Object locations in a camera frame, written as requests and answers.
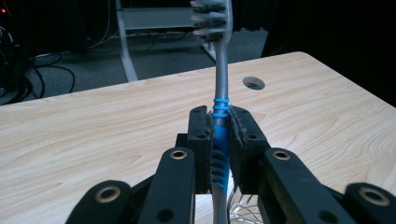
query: gray carpet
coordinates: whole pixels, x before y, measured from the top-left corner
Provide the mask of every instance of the gray carpet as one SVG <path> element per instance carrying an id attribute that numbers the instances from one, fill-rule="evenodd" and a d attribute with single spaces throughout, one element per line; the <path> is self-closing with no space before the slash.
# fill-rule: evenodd
<path id="1" fill-rule="evenodd" d="M 229 63 L 258 59 L 261 57 L 267 32 L 264 30 L 234 32 L 229 45 Z M 195 35 L 170 33 L 160 35 L 137 35 L 128 38 L 134 69 L 139 79 L 160 77 L 215 65 L 212 58 L 202 49 L 203 42 Z M 35 64 L 56 61 L 59 54 L 39 57 Z M 71 70 L 76 77 L 75 91 L 86 91 L 127 82 L 120 60 L 120 41 L 115 36 L 106 43 L 91 48 L 89 55 L 62 53 L 55 63 Z M 72 76 L 64 69 L 40 68 L 45 83 L 44 97 L 68 93 Z M 41 83 L 34 70 L 26 72 L 36 95 L 41 92 Z M 13 97 L 8 92 L 0 98 L 0 104 Z M 24 101 L 34 100 L 30 94 Z"/>

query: toothbrush head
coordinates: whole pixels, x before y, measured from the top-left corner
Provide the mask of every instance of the toothbrush head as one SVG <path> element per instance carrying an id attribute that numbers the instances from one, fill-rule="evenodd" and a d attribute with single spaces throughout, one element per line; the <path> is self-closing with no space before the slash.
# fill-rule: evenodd
<path id="1" fill-rule="evenodd" d="M 195 0 L 191 1 L 191 6 L 195 35 L 206 42 L 230 40 L 233 31 L 231 0 Z"/>

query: toothbrush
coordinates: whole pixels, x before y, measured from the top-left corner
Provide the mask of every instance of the toothbrush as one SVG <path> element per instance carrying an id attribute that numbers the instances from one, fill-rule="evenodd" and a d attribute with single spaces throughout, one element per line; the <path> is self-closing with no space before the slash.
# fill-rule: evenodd
<path id="1" fill-rule="evenodd" d="M 192 20 L 194 33 L 211 42 L 216 52 L 216 92 L 213 106 L 215 138 L 211 151 L 213 223 L 228 223 L 227 189 L 229 178 L 228 139 L 228 58 L 227 47 L 233 32 L 231 0 L 195 0 Z"/>

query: table top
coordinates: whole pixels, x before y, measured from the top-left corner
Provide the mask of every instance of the table top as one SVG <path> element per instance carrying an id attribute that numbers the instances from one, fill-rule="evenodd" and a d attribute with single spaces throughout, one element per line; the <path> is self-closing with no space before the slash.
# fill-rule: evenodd
<path id="1" fill-rule="evenodd" d="M 247 88 L 245 77 L 265 88 Z M 229 79 L 231 104 L 321 183 L 396 194 L 394 107 L 301 52 L 230 64 Z M 94 185 L 153 175 L 189 111 L 212 106 L 214 88 L 212 67 L 1 106 L 0 222 L 62 223 Z M 211 222 L 210 206 L 197 206 L 196 222 Z"/>

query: wood grain surface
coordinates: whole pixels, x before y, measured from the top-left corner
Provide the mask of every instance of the wood grain surface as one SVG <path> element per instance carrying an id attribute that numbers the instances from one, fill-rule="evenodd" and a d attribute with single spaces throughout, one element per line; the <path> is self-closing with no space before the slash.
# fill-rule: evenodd
<path id="1" fill-rule="evenodd" d="M 396 109 L 311 56 L 229 66 L 232 105 L 251 112 L 272 147 L 296 153 L 325 185 L 368 182 L 396 194 Z M 244 77 L 265 88 L 254 91 Z M 215 69 L 0 107 L 0 222 L 64 223 L 108 180 L 133 186 L 186 133 L 189 111 L 212 106 Z M 211 223 L 210 197 L 196 223 Z"/>

